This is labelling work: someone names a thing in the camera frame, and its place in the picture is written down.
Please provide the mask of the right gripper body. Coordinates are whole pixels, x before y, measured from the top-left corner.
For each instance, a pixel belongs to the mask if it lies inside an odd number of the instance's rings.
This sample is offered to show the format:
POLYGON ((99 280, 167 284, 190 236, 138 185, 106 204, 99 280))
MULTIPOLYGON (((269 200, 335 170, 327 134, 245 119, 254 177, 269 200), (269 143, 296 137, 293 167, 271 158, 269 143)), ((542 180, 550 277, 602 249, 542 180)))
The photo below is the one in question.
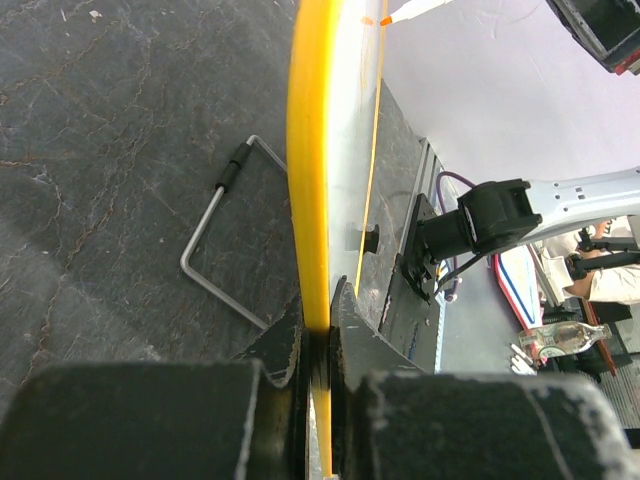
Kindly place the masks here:
POLYGON ((639 75, 639 2, 547 0, 572 38, 607 72, 639 75))

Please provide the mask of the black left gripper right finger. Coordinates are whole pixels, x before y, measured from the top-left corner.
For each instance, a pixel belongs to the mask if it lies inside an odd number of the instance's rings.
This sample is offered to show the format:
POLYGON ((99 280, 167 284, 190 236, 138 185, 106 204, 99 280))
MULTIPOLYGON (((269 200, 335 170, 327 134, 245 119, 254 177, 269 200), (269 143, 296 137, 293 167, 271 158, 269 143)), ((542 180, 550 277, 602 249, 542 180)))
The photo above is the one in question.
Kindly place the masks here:
POLYGON ((606 397, 576 375, 429 374, 331 302, 333 466, 343 479, 635 479, 606 397))

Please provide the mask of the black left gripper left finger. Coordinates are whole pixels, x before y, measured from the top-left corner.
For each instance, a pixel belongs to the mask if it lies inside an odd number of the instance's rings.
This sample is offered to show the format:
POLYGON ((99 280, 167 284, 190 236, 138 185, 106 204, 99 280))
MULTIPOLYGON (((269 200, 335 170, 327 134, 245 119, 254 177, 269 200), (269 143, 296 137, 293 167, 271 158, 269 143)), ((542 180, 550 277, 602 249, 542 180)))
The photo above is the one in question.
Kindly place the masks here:
POLYGON ((18 391, 5 479, 303 479, 306 334, 299 299, 237 357, 73 363, 18 391))

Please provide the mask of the white marker with yellow cap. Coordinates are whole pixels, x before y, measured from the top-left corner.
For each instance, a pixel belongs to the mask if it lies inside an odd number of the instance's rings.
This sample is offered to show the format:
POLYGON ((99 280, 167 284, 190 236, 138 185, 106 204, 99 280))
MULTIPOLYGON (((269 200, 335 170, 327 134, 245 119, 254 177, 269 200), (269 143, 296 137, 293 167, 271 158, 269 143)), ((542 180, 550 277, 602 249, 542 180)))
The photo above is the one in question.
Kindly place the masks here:
POLYGON ((406 20, 411 20, 440 6, 450 3, 451 0, 411 0, 403 4, 393 13, 380 21, 381 26, 388 26, 406 20))

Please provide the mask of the whiteboard with yellow frame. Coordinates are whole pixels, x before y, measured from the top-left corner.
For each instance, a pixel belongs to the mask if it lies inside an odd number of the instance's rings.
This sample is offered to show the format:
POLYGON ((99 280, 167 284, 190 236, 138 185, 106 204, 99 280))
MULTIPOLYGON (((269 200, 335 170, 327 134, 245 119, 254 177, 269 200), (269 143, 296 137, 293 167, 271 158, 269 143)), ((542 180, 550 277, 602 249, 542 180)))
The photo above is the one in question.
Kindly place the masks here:
POLYGON ((290 58, 286 161, 320 468, 335 478, 330 306, 360 284, 378 136, 385 1, 303 1, 290 58))

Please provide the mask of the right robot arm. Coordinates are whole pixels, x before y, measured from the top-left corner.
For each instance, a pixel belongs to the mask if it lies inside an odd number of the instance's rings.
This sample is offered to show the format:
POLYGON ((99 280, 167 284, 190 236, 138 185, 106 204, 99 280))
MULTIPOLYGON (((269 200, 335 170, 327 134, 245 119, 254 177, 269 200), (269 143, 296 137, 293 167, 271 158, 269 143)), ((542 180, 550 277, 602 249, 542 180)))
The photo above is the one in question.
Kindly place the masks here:
MULTIPOLYGON (((635 170, 559 184, 485 182, 455 210, 415 218, 400 257, 415 295, 439 262, 472 261, 639 211, 635 170)), ((367 331, 346 280, 331 304, 331 464, 342 479, 635 479, 627 433, 603 396, 567 376, 422 372, 367 331)))

